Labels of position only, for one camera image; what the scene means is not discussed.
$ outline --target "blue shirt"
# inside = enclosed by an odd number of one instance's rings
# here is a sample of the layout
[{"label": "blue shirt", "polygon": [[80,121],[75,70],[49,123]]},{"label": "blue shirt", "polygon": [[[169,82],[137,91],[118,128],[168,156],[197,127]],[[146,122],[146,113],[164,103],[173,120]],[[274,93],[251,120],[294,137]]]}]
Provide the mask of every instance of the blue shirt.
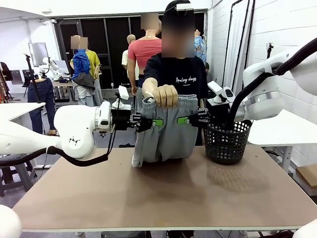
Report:
[{"label": "blue shirt", "polygon": [[75,73],[73,78],[77,78],[80,73],[89,74],[90,63],[85,49],[77,50],[73,58]]},{"label": "blue shirt", "polygon": [[201,58],[206,64],[206,44],[201,36],[195,37],[195,56]]}]

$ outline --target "black plastic basket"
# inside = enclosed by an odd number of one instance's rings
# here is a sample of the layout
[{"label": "black plastic basket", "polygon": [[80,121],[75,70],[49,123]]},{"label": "black plastic basket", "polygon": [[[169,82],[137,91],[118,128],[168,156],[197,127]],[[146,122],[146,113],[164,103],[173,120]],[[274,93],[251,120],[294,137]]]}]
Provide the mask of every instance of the black plastic basket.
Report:
[{"label": "black plastic basket", "polygon": [[250,120],[235,122],[229,128],[209,124],[208,128],[204,129],[207,157],[223,165],[239,163],[243,157],[251,126]]}]

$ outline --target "red crop top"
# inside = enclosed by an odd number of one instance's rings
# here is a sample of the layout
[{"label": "red crop top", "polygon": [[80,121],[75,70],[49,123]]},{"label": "red crop top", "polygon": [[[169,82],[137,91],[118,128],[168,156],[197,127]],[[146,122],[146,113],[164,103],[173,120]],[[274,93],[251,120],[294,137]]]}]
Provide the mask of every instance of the red crop top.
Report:
[{"label": "red crop top", "polygon": [[136,60],[138,66],[145,68],[148,60],[162,51],[162,40],[137,40],[129,45],[128,58]]}]

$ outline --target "cardboard box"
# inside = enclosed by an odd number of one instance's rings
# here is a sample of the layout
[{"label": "cardboard box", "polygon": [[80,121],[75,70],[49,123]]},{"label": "cardboard box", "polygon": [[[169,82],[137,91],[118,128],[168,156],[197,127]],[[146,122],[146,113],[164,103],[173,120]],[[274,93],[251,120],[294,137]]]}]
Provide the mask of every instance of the cardboard box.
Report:
[{"label": "cardboard box", "polygon": [[317,165],[297,167],[296,174],[298,174],[311,189],[317,189]]}]

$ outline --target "black t-shirt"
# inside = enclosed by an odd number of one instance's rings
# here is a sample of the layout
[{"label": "black t-shirt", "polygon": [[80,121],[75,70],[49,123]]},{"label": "black t-shirt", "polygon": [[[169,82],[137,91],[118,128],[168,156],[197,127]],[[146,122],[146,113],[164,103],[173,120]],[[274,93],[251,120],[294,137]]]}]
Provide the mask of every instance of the black t-shirt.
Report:
[{"label": "black t-shirt", "polygon": [[173,85],[179,95],[195,94],[198,99],[208,97],[207,76],[204,62],[194,58],[162,58],[158,53],[148,60],[144,77],[155,78],[158,87]]}]

